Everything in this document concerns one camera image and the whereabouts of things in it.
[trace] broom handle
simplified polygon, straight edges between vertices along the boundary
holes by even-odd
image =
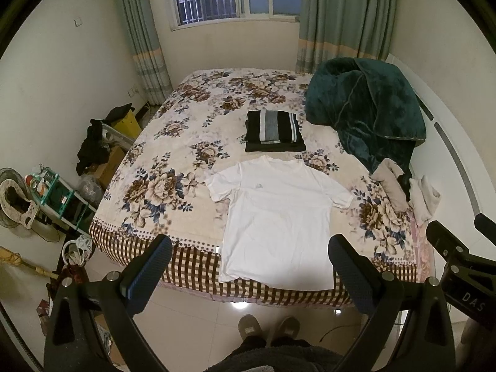
[[[33,269],[38,274],[41,274],[41,275],[44,275],[44,276],[53,278],[54,280],[56,280],[59,277],[58,274],[51,273],[50,271],[47,271],[44,268],[39,267],[39,266],[33,266],[32,264],[29,264],[28,262],[26,262],[24,260],[22,260],[21,263],[24,264],[26,267],[29,267],[29,268]]]

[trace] striped towel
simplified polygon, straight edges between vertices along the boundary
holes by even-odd
[[[306,150],[296,114],[282,110],[250,110],[245,139],[246,152]]]

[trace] gray slipper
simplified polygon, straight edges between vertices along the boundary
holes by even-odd
[[[279,328],[274,334],[274,338],[272,340],[275,340],[276,338],[280,337],[291,337],[292,339],[296,339],[299,333],[299,322],[298,319],[296,319],[294,316],[289,316],[286,317],[281,324],[279,325]]]
[[[237,324],[237,329],[240,331],[240,336],[244,340],[248,336],[262,337],[262,328],[255,316],[246,314]]]

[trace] green curtain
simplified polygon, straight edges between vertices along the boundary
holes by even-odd
[[[296,71],[334,57],[385,60],[396,0],[302,0]]]
[[[117,0],[117,9],[131,49],[136,71],[151,104],[164,103],[172,91],[150,0]]]

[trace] plastic bag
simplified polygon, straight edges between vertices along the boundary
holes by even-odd
[[[78,191],[85,200],[98,206],[103,198],[103,189],[93,175],[82,175],[79,179]]]

